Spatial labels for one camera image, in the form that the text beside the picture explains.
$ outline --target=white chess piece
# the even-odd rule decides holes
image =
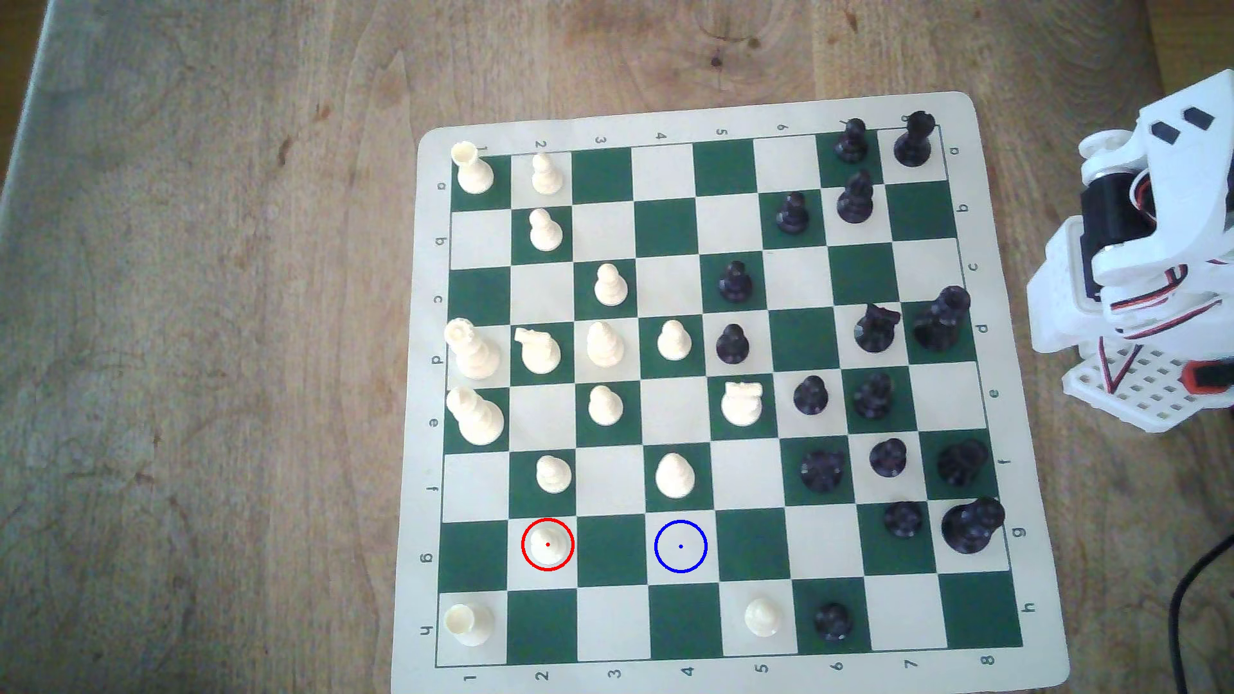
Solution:
[[[492,636],[492,610],[481,605],[454,605],[445,610],[442,622],[445,631],[468,647],[480,646]]]
[[[454,363],[463,375],[471,380],[484,380],[497,370],[501,353],[475,331],[466,319],[454,319],[445,324],[445,343],[454,352]]]
[[[613,326],[596,321],[587,328],[587,358],[597,367],[612,367],[626,356],[626,343]]]
[[[532,373],[550,373],[561,363],[561,346],[547,332],[516,327],[515,342],[523,346],[523,366]]]
[[[591,389],[591,395],[587,399],[587,414],[591,415],[591,421],[600,426],[612,426],[617,424],[624,410],[626,405],[621,401],[621,396],[607,385],[597,385]]]
[[[553,221],[548,210],[544,207],[532,210],[532,212],[527,215],[527,219],[532,225],[532,246],[534,246],[537,251],[543,251],[545,253],[549,251],[557,251],[557,247],[561,245],[561,240],[565,238],[565,235],[561,232],[561,225]]]
[[[459,433],[473,446],[487,446],[506,429],[506,417],[492,403],[470,388],[455,388],[445,395],[445,409],[459,422]]]
[[[680,453],[668,453],[655,466],[655,487],[669,499],[681,499],[694,490],[695,474]]]
[[[459,168],[459,188],[471,195],[479,195],[492,188],[492,167],[480,158],[480,151],[470,142],[459,142],[450,147],[450,159]]]
[[[664,321],[660,328],[660,337],[655,340],[655,346],[660,349],[660,356],[670,362],[680,362],[690,353],[690,333],[677,320]]]
[[[537,152],[532,157],[532,188],[540,195],[552,195],[561,190],[565,178],[561,172],[553,165],[553,159],[544,152]]]
[[[719,411],[733,426],[750,426],[763,414],[763,384],[724,384],[724,396],[719,399]]]
[[[570,487],[574,473],[570,464],[554,456],[540,456],[536,461],[536,484],[549,494],[560,494]]]

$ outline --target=wood grain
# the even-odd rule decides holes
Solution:
[[[1086,133],[1161,95],[1139,2],[62,0],[0,210],[0,689],[389,688],[416,143],[434,126],[959,89],[986,142],[1064,692],[1170,688],[1234,526],[1224,412],[1060,393],[1022,288]],[[1234,562],[1183,610],[1234,690]]]

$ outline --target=vinyl chess mat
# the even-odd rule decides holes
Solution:
[[[916,110],[938,127],[929,161],[908,168],[892,146]],[[859,164],[832,152],[851,117],[869,128]],[[455,179],[449,151],[464,140],[495,174],[479,195]],[[532,189],[538,151],[565,177],[554,195]],[[835,203],[859,168],[874,179],[875,207],[853,225]],[[806,196],[811,221],[800,236],[775,225],[787,191]],[[563,227],[555,251],[531,245],[536,207]],[[420,144],[415,227],[394,692],[924,693],[1065,679],[1054,561],[967,96],[438,128]],[[732,259],[755,283],[742,304],[716,289]],[[629,286],[617,306],[594,295],[605,262]],[[927,351],[906,327],[951,284],[971,294],[969,322],[959,345]],[[903,314],[885,352],[854,341],[866,303]],[[500,348],[501,366],[485,380],[462,377],[449,356],[442,331],[459,316]],[[680,362],[656,351],[670,317],[694,343]],[[607,369],[586,356],[596,320],[626,346]],[[734,366],[714,352],[728,324],[750,341]],[[552,333],[560,366],[528,372],[516,327]],[[895,405],[866,420],[851,394],[880,370]],[[830,395],[814,416],[792,404],[810,374]],[[753,426],[721,416],[729,380],[763,384]],[[589,391],[601,383],[624,403],[610,427],[587,416]],[[505,415],[492,445],[464,441],[445,410],[447,390],[460,385]],[[868,459],[891,436],[907,445],[908,464],[882,478]],[[986,443],[992,459],[972,485],[950,487],[934,461],[966,438]],[[802,484],[812,449],[848,457],[837,489]],[[677,500],[654,483],[670,451],[697,475]],[[537,485],[542,454],[571,467],[565,491]],[[960,554],[943,541],[942,516],[981,495],[1000,499],[1006,525],[986,550]],[[928,509],[912,538],[882,525],[886,504],[900,500]],[[552,572],[531,566],[521,542],[545,517],[574,538],[570,559]],[[782,610],[770,637],[743,621],[756,596]],[[813,630],[827,601],[854,617],[843,641]],[[494,614],[481,646],[442,629],[459,603]]]

